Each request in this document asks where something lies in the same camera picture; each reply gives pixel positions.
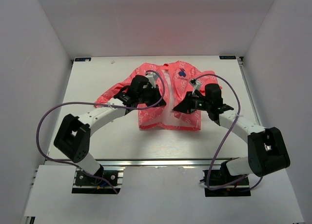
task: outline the white surface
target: white surface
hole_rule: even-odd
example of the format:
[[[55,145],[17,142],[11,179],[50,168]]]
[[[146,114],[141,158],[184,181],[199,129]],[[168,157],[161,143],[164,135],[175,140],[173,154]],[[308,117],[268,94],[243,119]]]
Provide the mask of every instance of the white surface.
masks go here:
[[[164,64],[182,60],[201,71],[213,70],[228,80],[241,101],[243,114],[255,122],[254,113],[247,95],[236,60],[220,60],[218,56],[180,57],[107,57],[91,61],[75,62],[66,90],[65,102],[95,102],[97,98],[117,82],[123,81],[144,62]],[[235,97],[222,81],[224,102],[237,109]],[[56,130],[63,117],[69,113],[81,115],[94,109],[92,106],[71,105],[63,107]],[[172,130],[139,130],[137,111],[116,119],[98,130],[90,142],[90,153],[96,159],[145,159],[145,158],[212,158],[226,129],[218,126],[202,112],[201,130],[197,132]],[[231,134],[219,153],[220,158],[244,157],[247,145],[238,136]],[[52,143],[52,158],[66,158]]]
[[[0,0],[0,217],[20,223],[35,169],[43,162],[36,127],[64,95],[70,60],[37,0]],[[42,126],[47,151],[57,112]]]
[[[39,0],[67,53],[244,56],[274,0]]]
[[[118,195],[71,194],[75,168],[41,165],[25,216],[35,224],[241,224],[302,222],[285,170],[251,197],[205,197],[202,169],[128,167]],[[258,178],[251,177],[255,183]]]
[[[246,57],[259,115],[278,127],[291,158],[287,173],[312,223],[312,0],[276,0]]]

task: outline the white wall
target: white wall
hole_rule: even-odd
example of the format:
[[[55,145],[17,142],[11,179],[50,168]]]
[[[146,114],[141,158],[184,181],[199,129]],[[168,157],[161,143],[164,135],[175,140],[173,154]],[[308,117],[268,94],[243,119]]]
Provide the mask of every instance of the white wall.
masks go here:
[[[17,224],[30,191],[43,113],[60,102],[70,60],[37,0],[0,0],[0,217]],[[55,117],[45,124],[47,150]]]
[[[266,126],[281,129],[287,173],[312,223],[312,0],[275,0],[245,57],[247,78]]]
[[[274,0],[39,0],[75,56],[245,55]]]

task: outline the black bracket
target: black bracket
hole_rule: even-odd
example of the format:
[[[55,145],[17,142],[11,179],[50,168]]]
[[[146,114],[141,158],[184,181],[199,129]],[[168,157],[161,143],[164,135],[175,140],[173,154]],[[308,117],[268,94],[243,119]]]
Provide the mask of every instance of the black bracket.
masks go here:
[[[54,146],[72,162],[78,163],[89,152],[90,135],[89,124],[83,124],[78,120],[78,117],[68,114],[64,117],[58,129],[54,139]]]
[[[114,95],[114,98],[121,100],[127,107],[137,107],[137,105],[141,103],[150,106],[161,98],[161,94],[158,85],[153,87],[147,77],[136,75],[132,79],[131,84],[120,89],[120,91]],[[161,102],[155,107],[165,105],[165,100],[161,100]]]
[[[204,170],[203,172],[204,172],[204,178],[200,180],[200,182],[204,182],[204,184],[206,185],[208,170]],[[222,168],[220,170],[212,170],[210,174],[210,178],[209,178],[209,186],[220,186],[220,185],[232,182],[238,177],[236,176],[225,177],[224,171],[222,171]],[[250,191],[243,191],[247,189],[246,187],[239,187],[243,185],[249,185],[248,178],[244,178],[237,184],[234,184],[234,188],[221,188],[221,189],[212,191],[205,187],[205,197],[251,196]]]
[[[117,170],[103,170],[100,177],[106,179],[112,186],[117,186],[118,172]],[[92,180],[81,171],[77,171],[74,185],[79,186],[73,187],[72,193],[75,194],[115,194],[103,180]]]
[[[75,58],[75,62],[78,61],[91,61],[91,57],[77,57]]]
[[[209,118],[219,124],[219,115],[227,110],[234,110],[231,106],[223,103],[221,88],[216,83],[205,85],[205,95],[196,90],[195,95],[188,91],[184,99],[173,108],[174,111],[191,114],[196,110],[207,111]]]
[[[258,177],[290,166],[291,161],[279,129],[272,127],[248,136],[248,163]]]

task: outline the pink jacket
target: pink jacket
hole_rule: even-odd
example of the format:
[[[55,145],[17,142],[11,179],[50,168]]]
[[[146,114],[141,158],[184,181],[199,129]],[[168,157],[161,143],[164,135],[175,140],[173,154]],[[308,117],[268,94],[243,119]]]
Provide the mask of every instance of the pink jacket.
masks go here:
[[[104,92],[98,99],[97,103],[106,103],[111,99],[118,91],[126,86],[130,85],[131,80],[136,75],[144,75],[146,70],[157,71],[163,80],[165,81],[165,96],[164,100],[167,103],[166,106],[149,108],[146,110],[138,111],[138,123],[140,129],[150,129],[155,126],[160,126],[164,129],[170,130],[200,130],[200,111],[196,111],[192,114],[184,114],[180,112],[172,111],[173,107],[180,103],[187,91],[192,91],[193,87],[189,83],[189,80],[196,78],[201,74],[214,74],[213,71],[200,72],[194,66],[183,61],[177,61],[170,64],[156,65],[144,63],[132,74],[126,78],[123,82],[117,83],[109,90]],[[199,80],[202,83],[200,92],[205,94],[205,85],[209,83],[217,83],[216,77],[206,76]],[[156,82],[159,86],[159,91],[162,94],[163,88],[160,79]],[[144,104],[139,104],[138,107],[144,107]]]

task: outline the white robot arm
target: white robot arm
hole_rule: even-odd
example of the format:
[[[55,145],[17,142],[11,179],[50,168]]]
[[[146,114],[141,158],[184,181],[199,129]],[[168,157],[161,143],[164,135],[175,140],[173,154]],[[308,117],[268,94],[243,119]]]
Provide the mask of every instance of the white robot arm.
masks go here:
[[[65,116],[54,140],[55,147],[86,172],[101,177],[103,167],[89,153],[90,137],[107,123],[131,112],[138,104],[151,106],[157,103],[161,98],[157,78],[155,73],[136,75],[129,86],[108,101],[110,107],[99,107],[76,117]],[[165,105],[166,102],[161,100],[154,107]]]
[[[218,84],[205,86],[205,95],[199,91],[200,82],[191,80],[193,91],[187,92],[185,98],[174,111],[191,114],[196,110],[207,111],[209,118],[218,125],[230,129],[237,113],[223,103],[221,89]],[[232,132],[244,140],[248,145],[248,156],[230,159],[221,164],[221,173],[225,180],[233,180],[237,175],[255,174],[265,176],[290,166],[290,159],[281,132],[273,128],[256,125],[243,116],[238,116]]]

